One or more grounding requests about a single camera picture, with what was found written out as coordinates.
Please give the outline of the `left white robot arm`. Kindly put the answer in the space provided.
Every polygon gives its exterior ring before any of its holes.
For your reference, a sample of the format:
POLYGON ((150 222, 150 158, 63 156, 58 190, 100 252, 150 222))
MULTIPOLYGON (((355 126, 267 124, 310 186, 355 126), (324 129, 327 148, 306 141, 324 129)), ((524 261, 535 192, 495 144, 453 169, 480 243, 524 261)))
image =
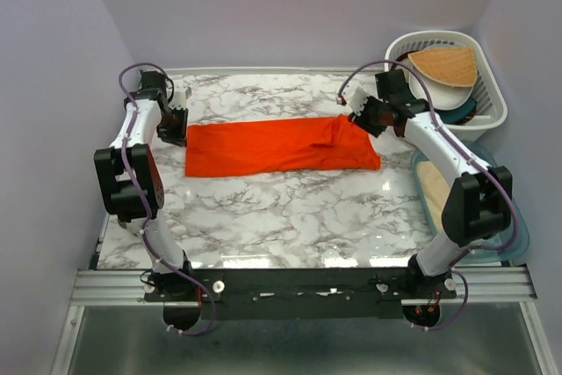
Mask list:
POLYGON ((147 251, 152 271, 169 274, 164 289, 188 299, 195 287, 187 255, 173 239, 162 209, 165 190, 151 145, 154 137, 184 148, 188 109, 170 105, 171 78, 160 67, 141 62, 119 73, 126 115, 119 133, 93 157, 105 210, 131 228, 147 251))

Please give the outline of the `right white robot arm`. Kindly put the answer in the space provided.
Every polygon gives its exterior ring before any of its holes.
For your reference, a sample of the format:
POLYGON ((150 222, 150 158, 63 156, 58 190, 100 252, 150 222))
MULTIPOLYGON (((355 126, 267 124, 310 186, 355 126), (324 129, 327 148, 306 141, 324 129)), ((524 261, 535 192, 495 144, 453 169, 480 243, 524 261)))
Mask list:
POLYGON ((441 221, 443 229, 430 244, 413 256, 404 278, 406 291, 421 298, 436 287, 436 277, 472 250, 488 250, 485 243, 511 228, 510 247, 519 235, 519 219, 512 199, 513 177, 503 166, 494 167, 472 153, 437 115, 429 96, 416 98, 405 72, 395 69, 375 76, 377 94, 370 95, 348 77, 337 98, 348 105, 349 122, 378 137, 388 127, 396 136, 415 145, 433 163, 450 188, 441 221))

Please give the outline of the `orange t shirt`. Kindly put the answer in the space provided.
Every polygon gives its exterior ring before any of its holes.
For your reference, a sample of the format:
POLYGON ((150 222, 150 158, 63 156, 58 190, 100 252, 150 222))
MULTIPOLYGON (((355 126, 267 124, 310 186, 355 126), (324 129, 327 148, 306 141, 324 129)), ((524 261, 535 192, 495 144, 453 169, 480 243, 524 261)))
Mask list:
POLYGON ((193 125, 187 132, 187 177, 380 167, 368 133, 344 115, 193 125))

